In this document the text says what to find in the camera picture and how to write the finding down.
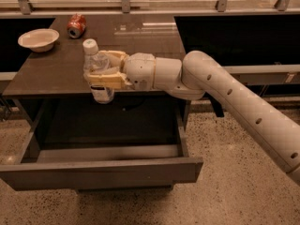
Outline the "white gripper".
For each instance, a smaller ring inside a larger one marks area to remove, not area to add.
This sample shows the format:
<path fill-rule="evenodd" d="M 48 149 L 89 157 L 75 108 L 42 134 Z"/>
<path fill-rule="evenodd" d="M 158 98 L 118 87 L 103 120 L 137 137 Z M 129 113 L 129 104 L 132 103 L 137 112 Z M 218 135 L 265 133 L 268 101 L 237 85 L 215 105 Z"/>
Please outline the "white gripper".
<path fill-rule="evenodd" d="M 83 76 L 91 86 L 125 89 L 132 86 L 135 90 L 149 91 L 153 86 L 156 58 L 150 53 L 134 53 L 130 57 L 123 51 L 104 51 L 112 67 L 124 67 L 124 73 L 87 74 Z"/>

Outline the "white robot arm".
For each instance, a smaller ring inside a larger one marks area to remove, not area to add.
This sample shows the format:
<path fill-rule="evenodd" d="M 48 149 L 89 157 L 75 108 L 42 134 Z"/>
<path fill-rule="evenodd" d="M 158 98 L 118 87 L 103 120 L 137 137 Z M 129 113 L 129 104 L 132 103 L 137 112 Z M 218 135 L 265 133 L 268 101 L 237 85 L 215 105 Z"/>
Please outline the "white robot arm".
<path fill-rule="evenodd" d="M 300 185 L 300 126 L 237 81 L 204 52 L 183 60 L 150 53 L 86 52 L 83 76 L 100 103 L 113 100 L 115 90 L 162 90 L 185 100 L 209 94 Z"/>

